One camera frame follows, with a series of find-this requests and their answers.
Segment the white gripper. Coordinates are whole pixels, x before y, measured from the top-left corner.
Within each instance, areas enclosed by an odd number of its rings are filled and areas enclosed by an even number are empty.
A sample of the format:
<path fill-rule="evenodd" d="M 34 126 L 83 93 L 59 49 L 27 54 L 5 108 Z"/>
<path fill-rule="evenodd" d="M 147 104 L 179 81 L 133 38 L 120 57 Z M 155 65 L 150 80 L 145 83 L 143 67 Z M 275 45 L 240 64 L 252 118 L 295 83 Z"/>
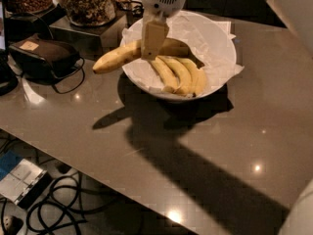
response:
<path fill-rule="evenodd" d="M 154 60 L 158 55 L 169 26 L 166 18 L 177 14 L 186 0 L 141 0 L 144 7 L 141 39 L 141 57 Z"/>

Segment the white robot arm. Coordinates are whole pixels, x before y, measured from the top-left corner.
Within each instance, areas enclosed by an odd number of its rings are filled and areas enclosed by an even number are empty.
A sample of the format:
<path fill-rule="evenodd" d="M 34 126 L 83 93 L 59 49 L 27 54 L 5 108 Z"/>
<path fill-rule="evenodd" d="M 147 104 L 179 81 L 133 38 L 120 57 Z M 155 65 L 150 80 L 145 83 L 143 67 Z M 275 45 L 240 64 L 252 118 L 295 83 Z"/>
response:
<path fill-rule="evenodd" d="M 147 158 L 230 235 L 312 235 L 313 0 L 265 0 L 285 24 L 238 24 L 246 69 Z"/>

